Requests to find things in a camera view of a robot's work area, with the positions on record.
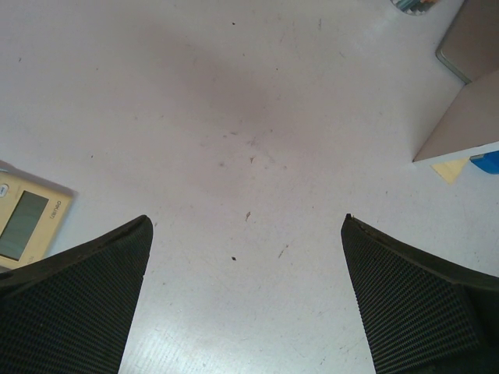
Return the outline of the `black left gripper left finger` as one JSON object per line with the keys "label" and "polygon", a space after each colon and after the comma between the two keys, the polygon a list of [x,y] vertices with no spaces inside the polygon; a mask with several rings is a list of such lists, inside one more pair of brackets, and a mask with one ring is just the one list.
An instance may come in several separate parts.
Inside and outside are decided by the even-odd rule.
{"label": "black left gripper left finger", "polygon": [[152,221],[1,274],[3,373],[117,373],[143,284]]}

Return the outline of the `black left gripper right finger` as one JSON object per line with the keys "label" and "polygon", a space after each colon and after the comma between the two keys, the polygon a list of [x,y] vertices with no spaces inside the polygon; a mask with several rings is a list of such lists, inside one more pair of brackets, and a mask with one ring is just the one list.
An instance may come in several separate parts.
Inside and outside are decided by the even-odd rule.
{"label": "black left gripper right finger", "polygon": [[347,214],[342,248],[377,373],[496,373],[498,279]]}

